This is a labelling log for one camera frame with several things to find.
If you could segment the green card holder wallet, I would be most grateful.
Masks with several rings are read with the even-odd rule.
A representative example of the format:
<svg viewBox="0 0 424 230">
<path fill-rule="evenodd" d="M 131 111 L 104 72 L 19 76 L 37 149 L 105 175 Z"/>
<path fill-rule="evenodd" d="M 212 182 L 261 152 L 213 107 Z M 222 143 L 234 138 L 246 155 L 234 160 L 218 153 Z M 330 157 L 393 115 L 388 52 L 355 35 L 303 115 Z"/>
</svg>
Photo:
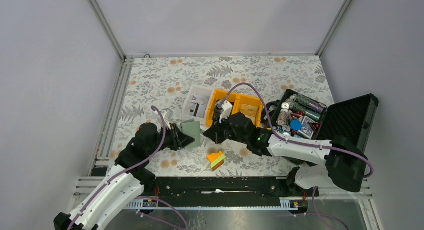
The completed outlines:
<svg viewBox="0 0 424 230">
<path fill-rule="evenodd" d="M 193 149 L 201 146 L 201 124 L 199 121 L 190 119 L 182 122 L 181 130 L 184 134 L 192 137 L 194 140 L 190 144 L 184 147 L 184 149 Z"/>
</svg>

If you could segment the yellow plastic divided bin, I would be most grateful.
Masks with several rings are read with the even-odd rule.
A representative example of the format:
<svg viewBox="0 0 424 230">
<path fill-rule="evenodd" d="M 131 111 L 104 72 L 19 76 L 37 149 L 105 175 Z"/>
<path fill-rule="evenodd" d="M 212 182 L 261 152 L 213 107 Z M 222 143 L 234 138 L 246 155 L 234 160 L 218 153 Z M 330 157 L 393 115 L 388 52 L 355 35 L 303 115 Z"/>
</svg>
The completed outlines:
<svg viewBox="0 0 424 230">
<path fill-rule="evenodd" d="M 211 101 L 210 101 L 210 105 L 208 107 L 207 110 L 207 116 L 206 116 L 206 126 L 211 126 L 213 123 L 213 114 L 214 114 L 214 108 L 215 108 L 215 104 L 221 100 L 222 98 L 224 98 L 224 96 L 227 94 L 228 92 L 222 89 L 215 89 L 212 97 L 211 97 Z M 264 105 L 262 103 L 262 101 L 260 100 L 259 97 L 254 97 L 251 95 L 246 95 L 246 94 L 242 94 L 242 93 L 230 93 L 229 97 L 227 98 L 227 100 L 232 104 L 232 112 L 231 114 L 235 114 L 237 112 L 240 112 L 240 106 L 241 104 L 248 104 L 248 105 L 255 105 L 259 107 L 259 111 L 257 113 L 257 117 L 249 117 L 246 116 L 247 118 L 249 118 L 255 126 L 260 126 L 261 124 L 261 115 L 262 115 L 262 110 L 264 108 Z"/>
</svg>

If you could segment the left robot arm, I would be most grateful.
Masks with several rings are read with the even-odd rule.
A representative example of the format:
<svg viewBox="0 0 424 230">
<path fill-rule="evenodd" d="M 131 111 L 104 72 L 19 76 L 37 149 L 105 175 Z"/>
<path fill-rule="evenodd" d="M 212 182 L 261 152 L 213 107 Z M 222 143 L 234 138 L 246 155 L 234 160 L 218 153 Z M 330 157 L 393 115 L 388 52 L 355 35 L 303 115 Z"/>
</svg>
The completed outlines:
<svg viewBox="0 0 424 230">
<path fill-rule="evenodd" d="M 195 141 L 176 124 L 158 129 L 144 123 L 119 154 L 101 183 L 70 213 L 59 213 L 55 229 L 105 229 L 133 199 L 155 190 L 156 176 L 146 169 L 160 150 L 180 150 Z"/>
</svg>

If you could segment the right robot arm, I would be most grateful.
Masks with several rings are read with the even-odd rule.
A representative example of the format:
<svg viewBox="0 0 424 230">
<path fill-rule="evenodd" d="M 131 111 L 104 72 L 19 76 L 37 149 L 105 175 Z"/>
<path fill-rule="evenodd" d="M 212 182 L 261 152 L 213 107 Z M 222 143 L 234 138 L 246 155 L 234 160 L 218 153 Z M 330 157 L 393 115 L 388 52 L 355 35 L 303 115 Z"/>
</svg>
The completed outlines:
<svg viewBox="0 0 424 230">
<path fill-rule="evenodd" d="M 349 192 L 359 192 L 362 187 L 368 158 L 342 136 L 333 140 L 312 140 L 285 136 L 273 129 L 256 127 L 242 113 L 215 121 L 204 136 L 221 144 L 232 140 L 246 145 L 259 156 L 293 158 L 312 166 L 293 169 L 287 181 L 291 195 L 299 196 L 313 187 L 337 186 Z"/>
</svg>

